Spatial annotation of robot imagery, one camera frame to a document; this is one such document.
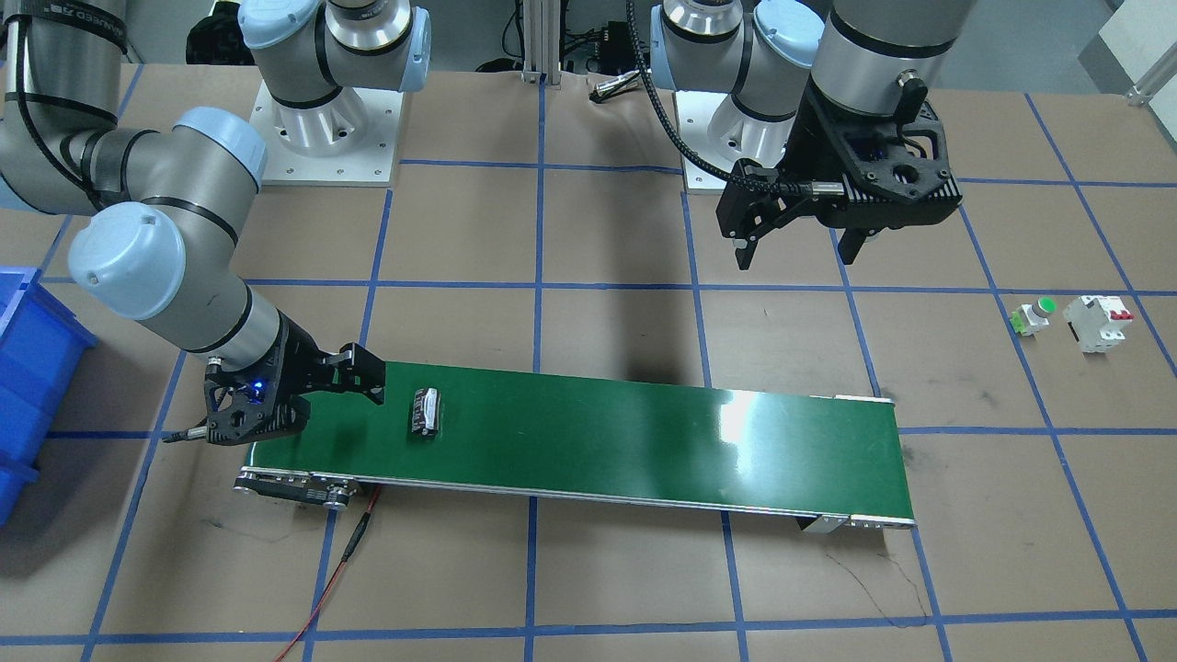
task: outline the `red wire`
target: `red wire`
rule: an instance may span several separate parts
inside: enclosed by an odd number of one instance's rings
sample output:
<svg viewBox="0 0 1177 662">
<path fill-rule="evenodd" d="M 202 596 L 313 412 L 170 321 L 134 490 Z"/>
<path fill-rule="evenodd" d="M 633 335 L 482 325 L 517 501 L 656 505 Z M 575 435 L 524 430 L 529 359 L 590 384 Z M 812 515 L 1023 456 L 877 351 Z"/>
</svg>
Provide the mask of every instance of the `red wire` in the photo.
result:
<svg viewBox="0 0 1177 662">
<path fill-rule="evenodd" d="M 372 489 L 372 496 L 368 497 L 368 507 L 367 509 L 365 509 L 365 512 L 371 515 L 372 509 L 375 508 L 375 502 L 379 498 L 380 498 L 380 485 L 377 485 L 375 488 Z M 311 616 L 308 616 L 306 623 L 302 624 L 302 629 L 300 629 L 298 634 L 294 635 L 294 638 L 292 638 L 291 642 L 286 644 L 286 648 L 278 654 L 278 657 L 274 657 L 274 662 L 282 662 L 282 660 L 286 658 L 290 651 L 294 649 L 294 646 L 298 643 L 298 641 L 302 638 L 302 635 L 305 635 L 306 631 L 311 629 L 311 623 L 314 622 L 314 618 L 319 615 L 319 610 L 322 609 L 324 603 L 327 602 L 327 596 L 330 596 L 331 591 L 335 588 L 335 583 L 339 581 L 339 576 L 343 575 L 344 568 L 346 565 L 347 562 L 343 560 L 340 560 L 339 565 L 335 565 L 335 571 L 331 574 L 331 580 L 327 582 L 326 588 L 322 589 L 322 595 L 320 595 L 318 602 L 314 603 L 314 609 L 311 610 Z"/>
</svg>

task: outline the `metal post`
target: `metal post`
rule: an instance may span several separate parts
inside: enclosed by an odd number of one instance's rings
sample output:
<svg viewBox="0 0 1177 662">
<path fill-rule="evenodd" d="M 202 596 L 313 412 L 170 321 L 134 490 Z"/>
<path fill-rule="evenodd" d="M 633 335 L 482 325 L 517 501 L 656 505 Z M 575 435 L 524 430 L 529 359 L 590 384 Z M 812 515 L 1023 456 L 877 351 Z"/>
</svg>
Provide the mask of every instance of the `metal post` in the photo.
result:
<svg viewBox="0 0 1177 662">
<path fill-rule="evenodd" d="M 1143 106 L 1148 104 L 1172 79 L 1173 74 L 1177 74 L 1177 41 L 1124 94 L 1128 97 L 1128 105 Z"/>
<path fill-rule="evenodd" d="M 546 74 L 548 85 L 560 84 L 560 0 L 524 0 L 524 80 Z"/>
</svg>

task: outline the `white mounting plate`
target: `white mounting plate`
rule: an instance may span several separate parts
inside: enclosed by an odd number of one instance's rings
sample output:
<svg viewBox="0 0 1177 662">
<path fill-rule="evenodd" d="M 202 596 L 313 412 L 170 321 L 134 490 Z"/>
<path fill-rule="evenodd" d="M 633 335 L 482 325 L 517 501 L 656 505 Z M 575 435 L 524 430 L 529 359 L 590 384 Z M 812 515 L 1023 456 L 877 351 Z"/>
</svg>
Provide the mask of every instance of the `white mounting plate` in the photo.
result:
<svg viewBox="0 0 1177 662">
<path fill-rule="evenodd" d="M 274 128 L 274 100 L 262 82 L 250 114 L 250 126 L 266 140 L 266 186 L 388 186 L 397 163 L 405 95 L 387 90 L 355 92 L 364 101 L 368 128 L 363 144 L 332 157 L 304 157 L 290 151 Z"/>
<path fill-rule="evenodd" d="M 718 92 L 676 92 L 674 112 L 678 115 L 678 134 L 683 141 L 696 151 L 703 160 L 731 172 L 731 159 L 719 153 L 707 138 L 707 125 L 716 108 L 726 99 Z M 683 159 L 683 183 L 687 193 L 719 196 L 724 192 L 724 181 L 699 170 L 691 161 Z"/>
</svg>

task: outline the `blue plastic bin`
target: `blue plastic bin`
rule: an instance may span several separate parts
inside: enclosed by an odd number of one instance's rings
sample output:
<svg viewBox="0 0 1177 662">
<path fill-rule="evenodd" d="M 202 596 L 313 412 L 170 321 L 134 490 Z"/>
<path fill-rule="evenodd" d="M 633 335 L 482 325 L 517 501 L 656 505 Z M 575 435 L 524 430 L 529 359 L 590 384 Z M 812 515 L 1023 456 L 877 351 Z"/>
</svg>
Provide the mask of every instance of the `blue plastic bin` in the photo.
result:
<svg viewBox="0 0 1177 662">
<path fill-rule="evenodd" d="M 81 352 L 98 342 L 38 284 L 38 270 L 0 266 L 0 527 L 69 386 Z"/>
</svg>

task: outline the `green conveyor belt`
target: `green conveyor belt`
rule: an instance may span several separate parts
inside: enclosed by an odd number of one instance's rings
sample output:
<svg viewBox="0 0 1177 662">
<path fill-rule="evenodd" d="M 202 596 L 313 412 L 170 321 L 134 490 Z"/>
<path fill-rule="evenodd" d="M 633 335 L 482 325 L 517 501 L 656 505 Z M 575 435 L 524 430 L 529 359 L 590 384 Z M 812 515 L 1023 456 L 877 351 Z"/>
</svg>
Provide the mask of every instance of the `green conveyor belt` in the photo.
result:
<svg viewBox="0 0 1177 662">
<path fill-rule="evenodd" d="M 441 400 L 440 431 L 427 439 L 408 431 L 413 393 L 426 386 Z M 395 362 L 383 406 L 355 395 L 308 399 L 306 430 L 254 444 L 247 468 L 913 523 L 885 402 Z"/>
</svg>

